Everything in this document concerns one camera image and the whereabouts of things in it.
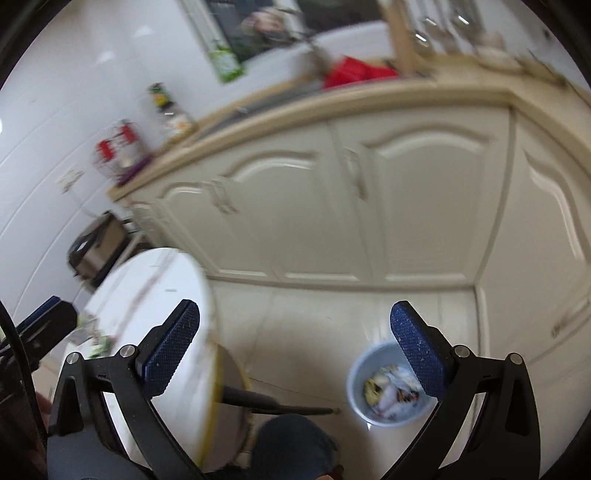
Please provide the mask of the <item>red plastic basin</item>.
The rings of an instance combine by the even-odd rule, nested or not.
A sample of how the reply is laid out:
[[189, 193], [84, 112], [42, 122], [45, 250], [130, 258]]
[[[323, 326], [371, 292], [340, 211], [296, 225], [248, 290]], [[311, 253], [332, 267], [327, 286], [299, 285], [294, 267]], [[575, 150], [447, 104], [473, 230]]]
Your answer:
[[356, 83], [389, 80], [398, 77], [397, 70], [374, 66], [362, 60], [346, 56], [332, 65], [322, 87], [328, 90]]

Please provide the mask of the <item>dark sauce bottle yellow label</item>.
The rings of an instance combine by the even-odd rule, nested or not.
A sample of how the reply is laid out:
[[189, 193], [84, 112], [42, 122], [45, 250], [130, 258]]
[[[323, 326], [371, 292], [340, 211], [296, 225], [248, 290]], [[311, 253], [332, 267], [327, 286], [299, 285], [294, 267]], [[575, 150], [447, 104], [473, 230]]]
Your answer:
[[153, 105], [160, 111], [166, 110], [174, 104], [162, 83], [151, 84], [147, 91]]

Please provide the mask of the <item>wooden cutting board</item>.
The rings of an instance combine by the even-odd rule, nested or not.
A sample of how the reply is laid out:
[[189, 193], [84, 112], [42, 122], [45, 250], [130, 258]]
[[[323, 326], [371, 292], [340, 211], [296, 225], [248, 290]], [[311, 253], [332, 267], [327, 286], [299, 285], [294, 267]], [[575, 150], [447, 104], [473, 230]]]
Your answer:
[[407, 78], [420, 77], [423, 73], [422, 63], [415, 51], [407, 3], [400, 0], [385, 0], [379, 4], [388, 25], [398, 71]]

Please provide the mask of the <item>metal kitchen faucet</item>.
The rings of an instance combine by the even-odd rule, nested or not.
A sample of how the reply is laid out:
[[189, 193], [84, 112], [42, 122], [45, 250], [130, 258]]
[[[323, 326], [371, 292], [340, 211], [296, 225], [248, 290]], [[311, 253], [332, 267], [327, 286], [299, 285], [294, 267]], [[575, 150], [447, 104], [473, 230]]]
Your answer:
[[290, 34], [290, 44], [304, 45], [304, 58], [307, 59], [311, 72], [318, 78], [327, 77], [332, 68], [328, 52], [318, 44], [315, 31], [305, 24], [303, 17], [298, 17], [297, 22], [300, 29]]

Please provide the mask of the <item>round white marble table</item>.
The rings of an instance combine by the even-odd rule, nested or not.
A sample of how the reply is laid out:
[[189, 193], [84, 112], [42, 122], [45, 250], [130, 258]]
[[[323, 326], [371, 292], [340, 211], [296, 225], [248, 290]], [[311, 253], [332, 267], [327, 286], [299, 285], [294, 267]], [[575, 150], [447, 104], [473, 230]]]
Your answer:
[[218, 342], [204, 271], [173, 248], [113, 270], [86, 304], [91, 338], [67, 351], [50, 420], [55, 479], [201, 479], [235, 461], [249, 412], [222, 403], [245, 387]]

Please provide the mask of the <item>stainless steel sink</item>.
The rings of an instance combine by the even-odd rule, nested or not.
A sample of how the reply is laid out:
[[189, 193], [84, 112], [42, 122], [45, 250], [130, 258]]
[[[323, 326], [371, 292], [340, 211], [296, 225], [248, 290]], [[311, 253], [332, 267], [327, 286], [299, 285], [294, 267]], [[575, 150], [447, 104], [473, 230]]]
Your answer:
[[217, 133], [218, 131], [262, 114], [263, 112], [317, 95], [322, 91], [323, 87], [324, 82], [322, 82], [322, 80], [308, 81], [304, 82], [304, 84], [288, 88], [283, 92], [267, 96], [266, 98], [252, 101], [245, 105], [232, 107], [229, 112], [222, 115], [221, 118], [204, 126], [204, 128], [200, 130], [199, 138], [202, 139], [214, 135], [214, 133]]

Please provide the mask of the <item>window with dark glass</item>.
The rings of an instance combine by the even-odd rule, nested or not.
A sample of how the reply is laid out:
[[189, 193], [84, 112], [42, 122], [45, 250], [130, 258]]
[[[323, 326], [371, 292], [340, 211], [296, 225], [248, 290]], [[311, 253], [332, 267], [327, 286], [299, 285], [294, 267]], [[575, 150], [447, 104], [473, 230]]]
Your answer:
[[297, 18], [303, 17], [305, 24], [315, 31], [317, 41], [319, 35], [329, 31], [373, 23], [382, 18], [376, 1], [181, 1], [179, 6], [204, 47], [208, 60], [211, 61], [208, 55], [211, 41], [217, 39], [235, 53], [244, 71], [249, 60], [276, 49], [297, 46], [262, 44], [243, 34], [240, 23], [254, 11], [266, 7], [283, 11], [291, 33], [300, 29]]

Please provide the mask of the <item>green dish soap bottle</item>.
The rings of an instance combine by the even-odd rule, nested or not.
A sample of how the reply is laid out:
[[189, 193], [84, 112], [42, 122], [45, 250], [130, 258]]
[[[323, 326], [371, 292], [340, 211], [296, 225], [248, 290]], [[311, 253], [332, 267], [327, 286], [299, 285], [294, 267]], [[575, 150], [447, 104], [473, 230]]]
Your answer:
[[238, 61], [235, 53], [217, 39], [211, 41], [208, 55], [217, 77], [222, 83], [230, 83], [245, 75], [242, 64]]

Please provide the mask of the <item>pink cloth on faucet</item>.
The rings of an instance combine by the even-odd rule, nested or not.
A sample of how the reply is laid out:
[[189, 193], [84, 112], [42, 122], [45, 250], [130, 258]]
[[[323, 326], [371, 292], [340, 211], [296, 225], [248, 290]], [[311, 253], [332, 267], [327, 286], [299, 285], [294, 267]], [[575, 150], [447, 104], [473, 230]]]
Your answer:
[[240, 29], [243, 34], [262, 44], [287, 45], [294, 42], [294, 35], [287, 27], [283, 11], [273, 7], [249, 14], [240, 23]]

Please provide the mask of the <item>wall utensil rail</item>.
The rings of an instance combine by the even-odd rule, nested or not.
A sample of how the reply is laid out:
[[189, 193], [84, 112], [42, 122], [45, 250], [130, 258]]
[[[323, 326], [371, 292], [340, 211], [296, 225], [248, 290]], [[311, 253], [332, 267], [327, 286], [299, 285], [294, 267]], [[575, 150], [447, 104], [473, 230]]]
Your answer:
[[439, 43], [449, 55], [460, 53], [459, 38], [474, 51], [482, 45], [485, 29], [476, 1], [449, 1], [447, 8], [442, 1], [431, 1], [431, 4], [436, 16], [431, 15], [427, 1], [411, 2], [409, 20], [419, 52], [432, 54], [432, 41]]

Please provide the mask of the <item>black silver rice cooker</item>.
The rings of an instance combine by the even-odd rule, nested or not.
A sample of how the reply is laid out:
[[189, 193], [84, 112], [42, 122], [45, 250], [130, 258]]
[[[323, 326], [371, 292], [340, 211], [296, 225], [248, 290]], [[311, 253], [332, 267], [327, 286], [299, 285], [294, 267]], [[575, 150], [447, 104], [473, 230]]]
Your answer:
[[76, 276], [98, 287], [127, 248], [130, 234], [111, 211], [94, 219], [74, 240], [67, 252], [69, 266]]

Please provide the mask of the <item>blue plastic trash bin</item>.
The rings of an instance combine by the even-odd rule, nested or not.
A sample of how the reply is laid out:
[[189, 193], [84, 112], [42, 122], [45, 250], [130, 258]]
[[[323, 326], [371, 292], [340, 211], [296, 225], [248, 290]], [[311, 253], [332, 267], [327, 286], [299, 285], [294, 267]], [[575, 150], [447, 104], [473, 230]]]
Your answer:
[[377, 344], [353, 363], [346, 395], [356, 414], [380, 427], [412, 423], [437, 402], [425, 392], [396, 341]]

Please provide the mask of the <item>gold foil wrapper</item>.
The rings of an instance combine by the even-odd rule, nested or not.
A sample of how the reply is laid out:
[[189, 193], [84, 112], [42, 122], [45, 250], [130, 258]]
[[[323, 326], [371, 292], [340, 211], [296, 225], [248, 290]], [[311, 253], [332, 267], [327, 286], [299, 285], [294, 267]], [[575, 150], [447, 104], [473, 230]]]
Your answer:
[[87, 312], [78, 315], [76, 328], [66, 337], [67, 343], [85, 359], [109, 357], [113, 340], [99, 328], [99, 319]]

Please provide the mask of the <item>cream kitchen cabinet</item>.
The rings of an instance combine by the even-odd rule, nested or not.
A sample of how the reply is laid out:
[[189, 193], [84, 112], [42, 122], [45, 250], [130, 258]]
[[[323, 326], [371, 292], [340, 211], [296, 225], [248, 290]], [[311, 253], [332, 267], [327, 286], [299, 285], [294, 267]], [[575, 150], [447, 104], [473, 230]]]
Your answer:
[[521, 353], [541, 410], [590, 406], [590, 93], [446, 65], [308, 92], [113, 188], [212, 278], [276, 285], [230, 335], [259, 383], [339, 399], [401, 296], [448, 337]]

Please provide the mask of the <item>grey metal shelf rack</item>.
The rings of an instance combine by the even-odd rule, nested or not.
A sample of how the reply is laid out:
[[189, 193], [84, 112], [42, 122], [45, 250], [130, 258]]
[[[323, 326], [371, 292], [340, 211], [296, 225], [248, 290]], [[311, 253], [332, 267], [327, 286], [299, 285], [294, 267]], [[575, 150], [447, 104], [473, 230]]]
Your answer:
[[[133, 256], [135, 256], [139, 253], [142, 253], [143, 251], [146, 251], [146, 250], [153, 247], [153, 243], [148, 239], [147, 235], [144, 232], [142, 232], [141, 230], [137, 230], [137, 229], [131, 229], [129, 227], [129, 225], [126, 223], [123, 223], [123, 224], [130, 234], [130, 242], [129, 242], [129, 245], [127, 246], [127, 248], [123, 251], [123, 253], [120, 255], [120, 257], [117, 259], [116, 263], [114, 264], [113, 268], [110, 270], [108, 275], [113, 270], [115, 270], [116, 268], [121, 266], [124, 262], [131, 259]], [[76, 276], [71, 267], [70, 267], [70, 269], [72, 270], [74, 277], [77, 278], [78, 280], [80, 280], [82, 282], [83, 286], [89, 291], [96, 290], [104, 282], [103, 281], [98, 287], [93, 288], [90, 286], [90, 284], [88, 282], [85, 282], [79, 276]]]

